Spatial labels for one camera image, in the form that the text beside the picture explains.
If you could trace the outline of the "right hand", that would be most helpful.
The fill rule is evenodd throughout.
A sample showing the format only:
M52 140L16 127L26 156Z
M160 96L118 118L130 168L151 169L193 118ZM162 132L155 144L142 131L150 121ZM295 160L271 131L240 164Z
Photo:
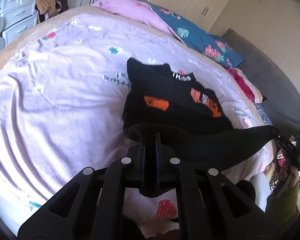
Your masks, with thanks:
M282 168L283 176L285 178L291 176L290 181L287 183L285 187L285 191L288 191L292 188L294 188L296 185L298 185L300 179L299 179L299 171L298 168L292 165L290 159L288 158Z

